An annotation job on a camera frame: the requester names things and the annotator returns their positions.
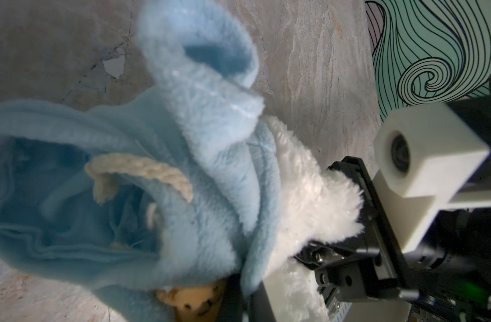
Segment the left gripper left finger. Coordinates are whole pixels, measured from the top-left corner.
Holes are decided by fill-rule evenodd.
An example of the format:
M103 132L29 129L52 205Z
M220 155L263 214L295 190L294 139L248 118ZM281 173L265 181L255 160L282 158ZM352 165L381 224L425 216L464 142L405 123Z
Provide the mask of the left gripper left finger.
M241 292L240 275L232 275L228 279L216 322L244 321L249 321L248 300Z

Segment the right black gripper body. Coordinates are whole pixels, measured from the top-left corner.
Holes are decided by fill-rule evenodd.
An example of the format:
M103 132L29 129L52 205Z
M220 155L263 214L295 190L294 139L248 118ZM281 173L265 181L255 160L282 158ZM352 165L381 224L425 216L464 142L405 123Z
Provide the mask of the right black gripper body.
M363 232L311 241L296 256L326 303L405 301L444 321L491 321L491 208L441 211L416 250L401 251L364 162L333 163L360 185Z

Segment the light blue fleece hoodie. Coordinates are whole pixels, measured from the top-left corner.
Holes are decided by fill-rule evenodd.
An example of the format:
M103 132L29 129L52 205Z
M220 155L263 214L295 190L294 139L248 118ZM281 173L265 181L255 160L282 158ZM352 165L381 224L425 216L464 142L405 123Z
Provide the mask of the light blue fleece hoodie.
M156 289L232 275L247 300L258 288L279 166L256 49L226 9L148 1L136 39L155 83L127 104L0 104L0 259L128 321L173 321Z

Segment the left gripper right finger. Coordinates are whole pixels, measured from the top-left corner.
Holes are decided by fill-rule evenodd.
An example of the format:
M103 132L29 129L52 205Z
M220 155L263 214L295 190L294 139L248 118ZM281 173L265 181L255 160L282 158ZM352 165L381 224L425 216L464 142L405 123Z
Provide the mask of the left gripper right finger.
M252 293L249 301L249 321L276 322L264 283Z

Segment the white teddy bear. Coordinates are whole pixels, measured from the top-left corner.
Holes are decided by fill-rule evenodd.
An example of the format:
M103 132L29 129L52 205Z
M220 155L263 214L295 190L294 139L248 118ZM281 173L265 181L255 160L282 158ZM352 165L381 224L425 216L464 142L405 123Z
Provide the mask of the white teddy bear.
M281 219L264 285L277 321L329 321L313 273L294 259L312 241L333 244L357 236L360 187L337 170L323 170L288 127L264 117L276 143Z

